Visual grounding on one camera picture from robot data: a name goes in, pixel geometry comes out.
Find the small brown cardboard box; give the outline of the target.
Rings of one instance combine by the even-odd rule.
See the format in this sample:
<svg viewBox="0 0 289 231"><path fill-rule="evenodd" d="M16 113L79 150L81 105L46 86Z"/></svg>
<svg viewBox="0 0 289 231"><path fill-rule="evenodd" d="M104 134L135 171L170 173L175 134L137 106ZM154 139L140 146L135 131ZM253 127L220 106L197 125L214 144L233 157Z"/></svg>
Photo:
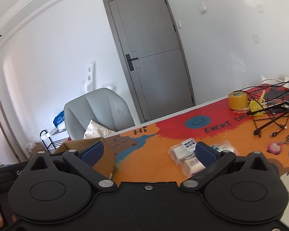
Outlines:
<svg viewBox="0 0 289 231"><path fill-rule="evenodd" d="M31 142L31 143L28 143L26 146L25 146L28 154L29 154L29 157L32 158L37 152L39 151L47 151L45 149L45 146L44 144L40 143L40 142Z"/></svg>

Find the colourful cartoon table mat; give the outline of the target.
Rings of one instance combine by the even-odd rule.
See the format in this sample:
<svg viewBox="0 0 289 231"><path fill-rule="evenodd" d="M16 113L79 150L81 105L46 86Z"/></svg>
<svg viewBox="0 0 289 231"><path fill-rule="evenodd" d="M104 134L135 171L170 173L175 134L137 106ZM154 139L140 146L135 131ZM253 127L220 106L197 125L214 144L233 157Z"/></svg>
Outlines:
<svg viewBox="0 0 289 231"><path fill-rule="evenodd" d="M261 131L256 127L269 121L267 116L252 118L235 114L227 99L202 104L195 109L168 117L162 121L147 122L106 138L116 162L113 180L121 182L177 182L186 176L168 154L169 148L193 138L207 145L224 141L236 148L240 156L253 151L262 152L278 167L280 176L289 190L289 144L280 154L267 152L273 142L285 141L289 135L289 118L282 117Z"/></svg>

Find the yellow tape roll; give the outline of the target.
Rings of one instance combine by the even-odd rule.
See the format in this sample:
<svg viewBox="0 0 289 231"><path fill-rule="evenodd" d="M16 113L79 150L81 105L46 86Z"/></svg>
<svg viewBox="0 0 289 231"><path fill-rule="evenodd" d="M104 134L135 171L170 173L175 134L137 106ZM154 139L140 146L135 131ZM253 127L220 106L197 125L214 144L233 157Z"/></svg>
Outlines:
<svg viewBox="0 0 289 231"><path fill-rule="evenodd" d="M232 110L243 110L248 107L246 92L233 92L228 95L229 108Z"/></svg>

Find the white foam packing piece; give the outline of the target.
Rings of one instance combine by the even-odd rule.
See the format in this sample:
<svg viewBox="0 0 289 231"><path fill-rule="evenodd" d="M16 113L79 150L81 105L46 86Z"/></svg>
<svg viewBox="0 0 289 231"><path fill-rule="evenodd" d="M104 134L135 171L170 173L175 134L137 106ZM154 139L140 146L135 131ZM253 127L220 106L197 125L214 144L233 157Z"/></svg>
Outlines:
<svg viewBox="0 0 289 231"><path fill-rule="evenodd" d="M87 63L84 70L84 82L81 86L81 92L86 94L94 90L94 68L95 62Z"/></svg>

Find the open cardboard box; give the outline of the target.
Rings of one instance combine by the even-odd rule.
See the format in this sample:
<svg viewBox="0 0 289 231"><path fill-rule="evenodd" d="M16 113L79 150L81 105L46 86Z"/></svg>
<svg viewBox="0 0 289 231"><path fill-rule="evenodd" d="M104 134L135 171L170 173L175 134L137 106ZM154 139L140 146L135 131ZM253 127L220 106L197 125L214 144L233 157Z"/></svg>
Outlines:
<svg viewBox="0 0 289 231"><path fill-rule="evenodd" d="M108 179L112 178L115 170L115 155L104 138L65 141L54 154L69 150L76 150L79 159Z"/></svg>

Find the grey interior door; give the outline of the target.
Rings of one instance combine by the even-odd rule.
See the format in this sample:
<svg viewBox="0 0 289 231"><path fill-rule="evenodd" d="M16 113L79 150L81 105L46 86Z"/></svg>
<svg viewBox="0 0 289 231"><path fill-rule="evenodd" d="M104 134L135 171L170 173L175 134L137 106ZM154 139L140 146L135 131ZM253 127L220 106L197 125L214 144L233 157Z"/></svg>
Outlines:
<svg viewBox="0 0 289 231"><path fill-rule="evenodd" d="M141 123L195 106L191 78L167 0L103 0ZM130 54L134 71L125 55Z"/></svg>

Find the black metal shoe rack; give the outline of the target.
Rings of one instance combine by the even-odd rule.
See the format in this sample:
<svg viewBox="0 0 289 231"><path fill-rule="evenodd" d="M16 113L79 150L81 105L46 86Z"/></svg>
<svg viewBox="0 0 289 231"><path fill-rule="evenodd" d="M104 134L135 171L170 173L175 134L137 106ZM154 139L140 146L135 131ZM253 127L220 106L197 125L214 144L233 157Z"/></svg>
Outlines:
<svg viewBox="0 0 289 231"><path fill-rule="evenodd" d="M51 131L44 129L39 136L49 154L54 153L69 137L66 129L59 130L58 128Z"/></svg>

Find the white dotted cushion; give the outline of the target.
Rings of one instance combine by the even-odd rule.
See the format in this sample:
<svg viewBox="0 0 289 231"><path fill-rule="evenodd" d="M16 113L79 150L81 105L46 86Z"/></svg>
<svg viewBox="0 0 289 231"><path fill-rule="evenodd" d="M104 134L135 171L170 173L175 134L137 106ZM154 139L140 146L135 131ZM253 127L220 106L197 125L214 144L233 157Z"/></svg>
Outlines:
<svg viewBox="0 0 289 231"><path fill-rule="evenodd" d="M93 139L98 137L105 137L113 133L115 133L115 131L110 130L94 121L90 121L90 123L87 126L87 129L85 130L83 138Z"/></svg>

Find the pink round keychain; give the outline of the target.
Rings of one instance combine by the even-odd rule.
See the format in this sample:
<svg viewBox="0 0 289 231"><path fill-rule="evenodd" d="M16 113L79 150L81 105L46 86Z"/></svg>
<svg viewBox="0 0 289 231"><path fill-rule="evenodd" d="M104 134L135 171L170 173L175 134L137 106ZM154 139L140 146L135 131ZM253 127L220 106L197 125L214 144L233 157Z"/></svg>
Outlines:
<svg viewBox="0 0 289 231"><path fill-rule="evenodd" d="M267 152L274 155L279 155L282 152L283 145L283 142L273 142L267 147Z"/></svg>

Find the blue plastic bag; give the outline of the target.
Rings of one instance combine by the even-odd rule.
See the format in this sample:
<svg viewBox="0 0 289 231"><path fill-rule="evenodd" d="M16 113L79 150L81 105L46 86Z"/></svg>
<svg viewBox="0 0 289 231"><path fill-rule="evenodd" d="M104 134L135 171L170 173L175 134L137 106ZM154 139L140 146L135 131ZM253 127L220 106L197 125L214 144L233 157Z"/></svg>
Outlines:
<svg viewBox="0 0 289 231"><path fill-rule="evenodd" d="M53 120L54 126L57 128L62 122L64 122L64 111L61 111Z"/></svg>

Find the black phone stand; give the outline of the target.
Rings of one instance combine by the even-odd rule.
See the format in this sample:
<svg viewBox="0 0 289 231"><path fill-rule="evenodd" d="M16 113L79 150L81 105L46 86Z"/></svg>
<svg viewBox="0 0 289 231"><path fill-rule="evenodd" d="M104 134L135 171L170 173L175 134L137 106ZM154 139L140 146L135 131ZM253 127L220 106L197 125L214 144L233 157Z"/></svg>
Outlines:
<svg viewBox="0 0 289 231"><path fill-rule="evenodd" d="M271 134L274 137L287 128L289 121L289 102L284 101L266 108L260 106L260 109L255 111L249 110L246 114L247 116L252 116L255 125L253 135L261 137L261 132L265 128L270 125L276 125L279 127L279 130Z"/></svg>

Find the grey upholstered chair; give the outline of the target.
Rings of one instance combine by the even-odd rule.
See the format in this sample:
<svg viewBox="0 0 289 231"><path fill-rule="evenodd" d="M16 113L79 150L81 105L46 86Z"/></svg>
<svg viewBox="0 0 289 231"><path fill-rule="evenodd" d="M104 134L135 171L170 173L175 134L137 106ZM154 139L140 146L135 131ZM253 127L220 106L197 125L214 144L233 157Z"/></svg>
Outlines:
<svg viewBox="0 0 289 231"><path fill-rule="evenodd" d="M84 137L90 121L115 132L135 125L125 100L107 88L94 90L66 103L64 118L72 140Z"/></svg>

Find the white wall switch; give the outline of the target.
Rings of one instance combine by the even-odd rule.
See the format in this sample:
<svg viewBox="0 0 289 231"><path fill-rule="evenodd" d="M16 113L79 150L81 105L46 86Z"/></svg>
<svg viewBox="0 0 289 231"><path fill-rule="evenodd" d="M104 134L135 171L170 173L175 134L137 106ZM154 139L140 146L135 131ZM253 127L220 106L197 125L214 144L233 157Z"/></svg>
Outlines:
<svg viewBox="0 0 289 231"><path fill-rule="evenodd" d="M201 2L201 4L198 6L199 12L201 14L205 13L207 11L207 6L204 2Z"/></svg>

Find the yellow toy figure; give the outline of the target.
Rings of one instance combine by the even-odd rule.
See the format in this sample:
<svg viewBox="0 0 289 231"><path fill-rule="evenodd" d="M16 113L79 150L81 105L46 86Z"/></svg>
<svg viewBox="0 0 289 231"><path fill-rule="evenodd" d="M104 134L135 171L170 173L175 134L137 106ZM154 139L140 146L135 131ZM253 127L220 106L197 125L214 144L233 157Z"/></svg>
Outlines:
<svg viewBox="0 0 289 231"><path fill-rule="evenodd" d="M249 103L249 108L250 108L250 115L258 117L258 116L263 116L265 114L265 90L261 91L261 94L259 91L249 93L250 97L250 103Z"/></svg>

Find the clear white pastry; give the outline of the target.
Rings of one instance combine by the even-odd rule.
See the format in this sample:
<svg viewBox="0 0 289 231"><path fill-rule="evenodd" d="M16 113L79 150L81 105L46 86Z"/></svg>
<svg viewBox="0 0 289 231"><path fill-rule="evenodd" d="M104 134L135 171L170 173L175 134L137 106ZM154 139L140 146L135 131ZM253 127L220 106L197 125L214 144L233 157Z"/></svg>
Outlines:
<svg viewBox="0 0 289 231"><path fill-rule="evenodd" d="M180 165L185 160L195 156L196 144L197 142L193 138L189 138L169 148L168 154L176 165Z"/></svg>

